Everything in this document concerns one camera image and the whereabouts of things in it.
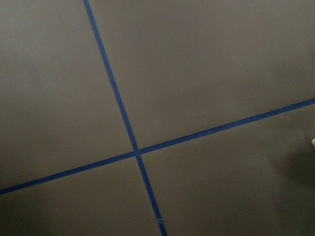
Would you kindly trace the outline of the long blue tape strip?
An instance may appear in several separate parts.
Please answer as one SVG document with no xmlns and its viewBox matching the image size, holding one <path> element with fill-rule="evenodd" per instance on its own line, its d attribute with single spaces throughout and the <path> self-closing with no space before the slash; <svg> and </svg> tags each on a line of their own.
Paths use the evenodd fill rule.
<svg viewBox="0 0 315 236">
<path fill-rule="evenodd" d="M 136 141 L 136 138 L 135 138 L 132 126 L 130 124 L 130 121 L 129 121 L 129 118 L 128 118 L 128 115 L 127 115 L 127 112 L 126 112 L 126 109 L 125 109 L 125 106 L 124 106 L 124 103 L 123 103 L 123 99 L 121 97 L 121 94 L 120 94 L 120 91 L 119 91 L 119 88 L 118 88 L 118 85 L 117 85 L 114 73 L 112 71 L 112 68 L 111 68 L 111 65 L 110 65 L 110 61 L 108 59 L 108 56 L 107 56 L 107 53 L 106 53 L 106 50 L 105 50 L 105 47 L 104 47 L 104 44 L 103 44 L 103 40 L 101 38 L 99 29 L 98 29 L 98 25 L 97 25 L 97 22 L 96 22 L 96 19 L 95 19 L 93 10 L 92 10 L 92 6 L 91 6 L 91 4 L 90 4 L 90 2 L 88 0 L 83 1 L 83 3 L 84 3 L 84 6 L 85 6 L 85 9 L 86 9 L 86 12 L 87 12 L 87 15 L 88 15 L 91 27 L 93 29 L 94 36 L 95 36 L 95 39 L 96 39 L 96 43 L 97 43 L 97 46 L 98 46 L 98 49 L 99 49 L 99 52 L 100 52 L 100 55 L 101 55 L 104 67 L 106 69 L 107 76 L 109 78 L 109 81 L 110 81 L 110 84 L 111 84 L 111 87 L 112 87 L 115 99 L 117 101 L 117 104 L 118 104 L 118 107 L 119 107 L 119 110 L 120 110 L 120 114 L 122 116 L 122 119 L 123 119 L 123 122 L 124 122 L 124 125 L 125 125 L 125 128 L 126 128 L 126 131 L 127 131 L 127 134 L 128 134 L 128 137 L 129 137 L 129 140 L 130 140 L 130 143 L 131 143 L 131 146 L 132 146 L 133 154 L 134 154 L 134 156 L 136 158 L 136 161 L 137 161 L 140 173 L 141 173 L 141 177 L 142 177 L 142 179 L 144 181 L 144 184 L 145 184 L 145 187 L 146 187 L 146 191 L 147 191 L 148 197 L 150 199 L 150 203 L 151 203 L 151 206 L 152 206 L 152 209 L 153 209 L 153 212 L 154 212 L 154 215 L 155 215 L 155 218 L 156 218 L 156 221 L 157 221 L 160 233 L 163 236 L 167 236 L 168 233 L 167 233 L 167 230 L 166 230 L 166 227 L 165 227 L 162 215 L 160 213 L 160 210 L 159 210 L 159 207 L 158 207 L 158 203 L 157 203 L 157 200 L 155 198 L 154 191 L 152 189 L 152 186 L 151 186 L 151 183 L 150 183 L 150 180 L 149 180 L 146 168 L 145 168 L 145 164 L 143 162 L 140 150 L 138 148 L 137 141 Z"/>
</svg>

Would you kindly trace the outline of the crossing blue tape strip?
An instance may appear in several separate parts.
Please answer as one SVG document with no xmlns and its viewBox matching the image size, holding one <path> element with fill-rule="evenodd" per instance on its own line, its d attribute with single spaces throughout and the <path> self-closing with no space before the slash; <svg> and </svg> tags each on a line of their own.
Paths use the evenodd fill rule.
<svg viewBox="0 0 315 236">
<path fill-rule="evenodd" d="M 246 124 L 253 123 L 253 122 L 256 122 L 256 121 L 259 121 L 259 120 L 263 120 L 263 119 L 266 119 L 266 118 L 270 118 L 270 117 L 273 117 L 273 116 L 277 116 L 277 115 L 280 115 L 280 114 L 291 112 L 291 111 L 294 111 L 294 110 L 297 110 L 297 109 L 301 109 L 301 108 L 304 108 L 304 107 L 307 107 L 307 106 L 311 106 L 311 105 L 314 105 L 314 104 L 315 104 L 315 99 L 311 98 L 311 99 L 308 99 L 308 100 L 305 100 L 305 101 L 302 101 L 302 102 L 299 102 L 299 103 L 291 104 L 291 105 L 288 105 L 288 106 L 285 106 L 285 107 L 281 107 L 281 108 L 278 108 L 278 109 L 275 109 L 275 110 L 271 110 L 271 111 L 268 111 L 268 112 L 265 112 L 265 113 L 254 115 L 254 116 L 251 116 L 251 117 L 248 117 L 248 118 L 240 119 L 240 120 L 233 121 L 233 122 L 230 122 L 230 123 L 227 123 L 227 124 L 223 124 L 223 125 L 219 125 L 219 126 L 216 126 L 216 127 L 210 128 L 210 129 L 199 131 L 199 132 L 196 132 L 196 133 L 193 133 L 193 134 L 182 136 L 182 137 L 179 137 L 179 138 L 176 138 L 176 139 L 165 141 L 165 142 L 162 142 L 162 143 L 159 143 L 159 144 L 155 144 L 155 145 L 152 145 L 152 146 L 141 148 L 139 151 L 140 151 L 140 154 L 146 154 L 146 153 L 149 153 L 149 152 L 152 152 L 152 151 L 156 151 L 156 150 L 164 149 L 164 148 L 167 148 L 167 147 L 175 146 L 175 145 L 178 145 L 178 144 L 181 144 L 181 143 L 185 143 L 185 142 L 188 142 L 188 141 L 191 141 L 191 140 L 199 139 L 201 137 L 209 136 L 209 135 L 212 135 L 212 134 L 215 134 L 215 133 L 220 133 L 220 132 L 223 132 L 225 130 L 229 130 L 229 129 L 232 129 L 232 128 L 235 128 L 235 127 L 238 127 L 238 126 L 246 125 Z M 129 159 L 129 158 L 132 158 L 134 156 L 135 156 L 135 154 L 134 154 L 133 151 L 132 152 L 128 152 L 128 153 L 124 153 L 124 154 L 120 154 L 120 155 L 117 155 L 117 156 L 114 156 L 114 157 L 110 157 L 110 158 L 107 158 L 107 159 L 104 159 L 104 160 L 101 160 L 101 161 L 97 161 L 97 162 L 94 162 L 94 163 L 90 163 L 90 164 L 87 164 L 87 165 L 84 165 L 84 166 L 80 166 L 80 167 L 77 167 L 77 168 L 74 168 L 74 169 L 66 170 L 66 171 L 63 171 L 63 172 L 60 172 L 60 173 L 56 173 L 56 174 L 49 175 L 49 176 L 46 176 L 46 177 L 42 177 L 42 178 L 38 178 L 38 179 L 35 179 L 35 180 L 27 181 L 27 182 L 24 182 L 24 183 L 21 183 L 21 184 L 17 184 L 17 185 L 8 187 L 8 188 L 4 188 L 4 189 L 0 190 L 0 194 L 1 195 L 5 195 L 5 194 L 11 193 L 11 192 L 15 192 L 15 191 L 22 190 L 22 189 L 25 189 L 25 188 L 29 188 L 29 187 L 32 187 L 32 186 L 40 185 L 40 184 L 43 184 L 43 183 L 46 183 L 46 182 L 50 182 L 50 181 L 53 181 L 53 180 L 57 180 L 57 179 L 60 179 L 60 178 L 71 176 L 71 175 L 74 175 L 74 174 L 77 174 L 77 173 L 81 173 L 81 172 L 84 172 L 84 171 L 95 169 L 95 168 L 98 168 L 98 167 L 101 167 L 101 166 L 109 165 L 111 163 L 115 163 L 115 162 L 119 162 L 119 161 L 122 161 L 122 160 L 125 160 L 125 159 Z"/>
</svg>

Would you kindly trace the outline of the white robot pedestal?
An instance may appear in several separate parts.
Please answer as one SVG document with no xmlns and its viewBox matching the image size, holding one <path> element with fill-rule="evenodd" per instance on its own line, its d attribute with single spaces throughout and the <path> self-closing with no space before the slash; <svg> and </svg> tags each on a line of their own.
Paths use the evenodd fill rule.
<svg viewBox="0 0 315 236">
<path fill-rule="evenodd" d="M 312 146 L 315 148 L 315 138 L 312 139 L 311 143 L 312 143 Z"/>
</svg>

